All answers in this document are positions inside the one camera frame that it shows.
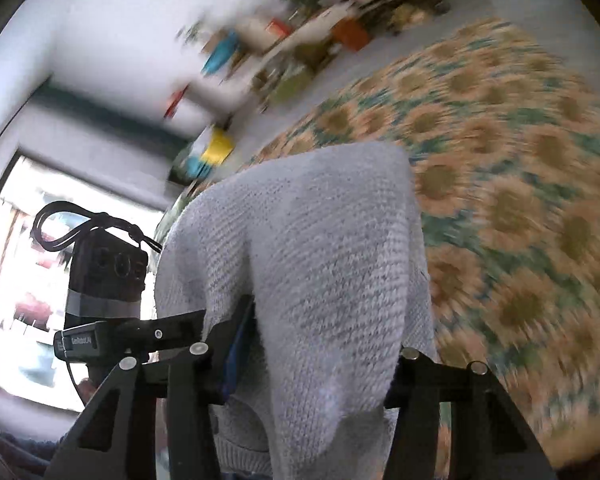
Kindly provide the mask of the person left hand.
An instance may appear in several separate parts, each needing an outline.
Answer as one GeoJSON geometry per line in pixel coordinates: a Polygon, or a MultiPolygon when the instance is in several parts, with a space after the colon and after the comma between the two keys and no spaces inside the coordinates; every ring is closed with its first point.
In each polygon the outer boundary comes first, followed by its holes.
{"type": "Polygon", "coordinates": [[[76,391],[83,404],[86,405],[92,396],[94,396],[97,387],[88,378],[85,378],[78,383],[76,391]]]}

